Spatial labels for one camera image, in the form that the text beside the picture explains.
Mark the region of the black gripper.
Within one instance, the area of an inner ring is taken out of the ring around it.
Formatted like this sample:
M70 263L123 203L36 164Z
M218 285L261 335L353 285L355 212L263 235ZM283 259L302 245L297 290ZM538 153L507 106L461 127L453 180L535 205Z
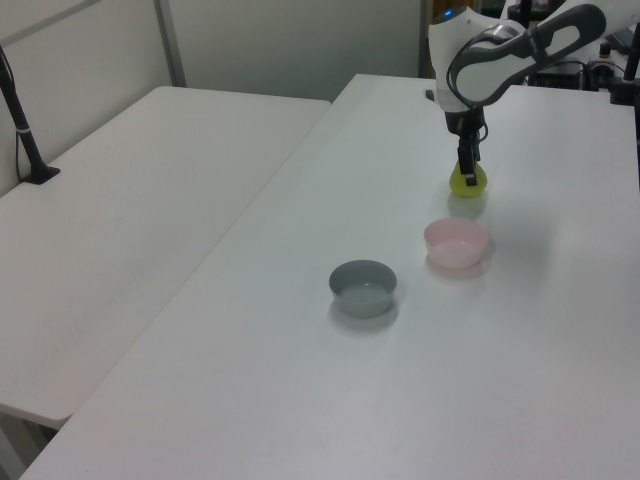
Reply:
M445 112L444 115L448 131L464 140L457 149L459 172L467 186L475 186L476 161L481 161L479 142L485 139L484 111Z

